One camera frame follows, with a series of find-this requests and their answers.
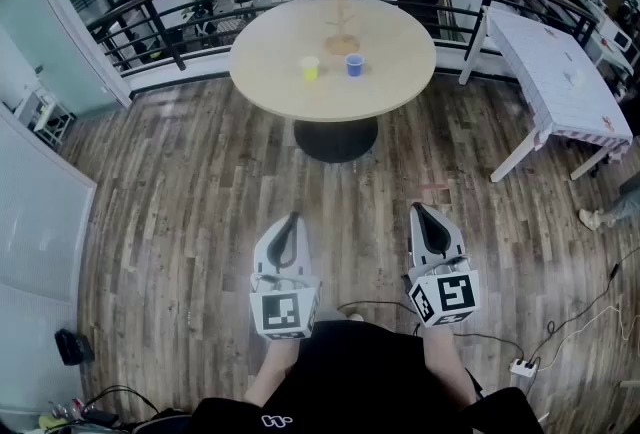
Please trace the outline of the white checked cloth table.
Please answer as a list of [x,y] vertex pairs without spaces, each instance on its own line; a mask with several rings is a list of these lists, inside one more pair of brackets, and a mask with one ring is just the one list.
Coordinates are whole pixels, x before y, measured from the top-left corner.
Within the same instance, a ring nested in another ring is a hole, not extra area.
[[490,175],[501,181],[550,136],[595,144],[599,150],[576,168],[575,180],[604,158],[619,161],[633,141],[631,129],[603,77],[571,35],[531,19],[483,7],[478,32],[459,83],[467,83],[484,40],[490,38],[514,72],[534,127]]

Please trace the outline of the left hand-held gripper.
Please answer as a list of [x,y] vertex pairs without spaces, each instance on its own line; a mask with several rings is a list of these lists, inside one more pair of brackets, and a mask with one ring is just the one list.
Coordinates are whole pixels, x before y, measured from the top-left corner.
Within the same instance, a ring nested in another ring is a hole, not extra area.
[[256,332],[268,340],[309,338],[321,281],[314,276],[269,275],[311,273],[308,233],[299,213],[282,217],[259,239],[254,270],[249,300]]

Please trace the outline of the black round table base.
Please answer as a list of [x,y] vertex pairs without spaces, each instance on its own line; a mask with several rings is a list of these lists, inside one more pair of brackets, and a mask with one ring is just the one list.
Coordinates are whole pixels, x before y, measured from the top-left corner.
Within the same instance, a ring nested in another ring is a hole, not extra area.
[[378,135],[375,117],[343,122],[294,122],[300,149],[324,163],[346,163],[360,158],[374,145]]

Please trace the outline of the person's right forearm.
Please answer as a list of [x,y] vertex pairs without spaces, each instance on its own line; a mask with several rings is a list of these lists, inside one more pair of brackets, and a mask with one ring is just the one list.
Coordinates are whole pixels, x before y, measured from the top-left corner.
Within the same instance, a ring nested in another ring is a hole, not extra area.
[[448,326],[423,328],[426,368],[438,379],[443,389],[459,409],[476,402],[476,391],[455,345]]

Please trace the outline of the wooden cup stand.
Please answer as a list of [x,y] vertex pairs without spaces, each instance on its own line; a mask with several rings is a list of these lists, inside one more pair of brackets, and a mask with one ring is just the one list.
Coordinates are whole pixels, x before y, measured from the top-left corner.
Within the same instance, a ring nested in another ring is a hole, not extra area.
[[336,32],[325,40],[325,47],[331,55],[346,56],[355,53],[359,49],[359,40],[346,32],[346,23],[352,16],[345,16],[346,1],[336,1],[336,21],[330,22],[334,25]]

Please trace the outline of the black floor device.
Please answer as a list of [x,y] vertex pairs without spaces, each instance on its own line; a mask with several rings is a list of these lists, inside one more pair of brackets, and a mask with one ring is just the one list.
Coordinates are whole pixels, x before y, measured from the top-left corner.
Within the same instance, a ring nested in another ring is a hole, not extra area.
[[65,366],[77,366],[95,360],[94,352],[86,336],[59,329],[54,334],[56,347]]

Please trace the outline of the frosted glass partition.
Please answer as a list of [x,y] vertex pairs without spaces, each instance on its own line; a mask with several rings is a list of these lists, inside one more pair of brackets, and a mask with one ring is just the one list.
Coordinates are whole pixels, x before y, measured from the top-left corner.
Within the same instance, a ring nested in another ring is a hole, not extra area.
[[100,77],[49,0],[0,0],[0,28],[29,66],[36,91],[72,114],[128,105]]

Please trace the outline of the white slatted panel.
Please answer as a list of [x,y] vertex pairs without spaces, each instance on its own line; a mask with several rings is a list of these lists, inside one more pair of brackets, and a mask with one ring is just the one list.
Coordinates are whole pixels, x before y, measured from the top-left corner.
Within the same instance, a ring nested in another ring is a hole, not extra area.
[[75,301],[93,192],[0,106],[0,283]]

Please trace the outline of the small white shelf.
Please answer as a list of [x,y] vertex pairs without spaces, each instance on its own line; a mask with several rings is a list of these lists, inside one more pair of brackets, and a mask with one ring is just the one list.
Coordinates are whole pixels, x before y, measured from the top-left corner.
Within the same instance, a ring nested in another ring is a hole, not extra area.
[[76,117],[44,92],[30,92],[13,111],[14,116],[52,150],[60,149]]

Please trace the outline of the person's black shirt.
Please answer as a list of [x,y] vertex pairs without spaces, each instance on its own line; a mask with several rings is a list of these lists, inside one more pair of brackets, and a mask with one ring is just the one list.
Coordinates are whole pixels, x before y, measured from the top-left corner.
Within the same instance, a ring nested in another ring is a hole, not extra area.
[[206,398],[184,434],[543,434],[517,387],[459,409],[411,336],[344,317],[318,321],[263,407]]

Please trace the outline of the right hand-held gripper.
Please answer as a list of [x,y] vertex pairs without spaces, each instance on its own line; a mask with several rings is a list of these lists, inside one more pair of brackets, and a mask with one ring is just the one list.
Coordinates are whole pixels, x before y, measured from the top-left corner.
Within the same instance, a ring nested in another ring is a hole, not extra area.
[[479,273],[473,270],[460,229],[421,203],[410,207],[413,268],[407,292],[424,328],[463,322],[480,309]]

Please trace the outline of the person's left forearm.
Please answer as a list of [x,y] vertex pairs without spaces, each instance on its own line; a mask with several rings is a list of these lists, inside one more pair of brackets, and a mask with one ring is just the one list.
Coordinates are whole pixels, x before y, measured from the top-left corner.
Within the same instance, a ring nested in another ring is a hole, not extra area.
[[296,363],[300,340],[272,341],[254,381],[244,395],[244,401],[263,407],[282,384],[289,369]]

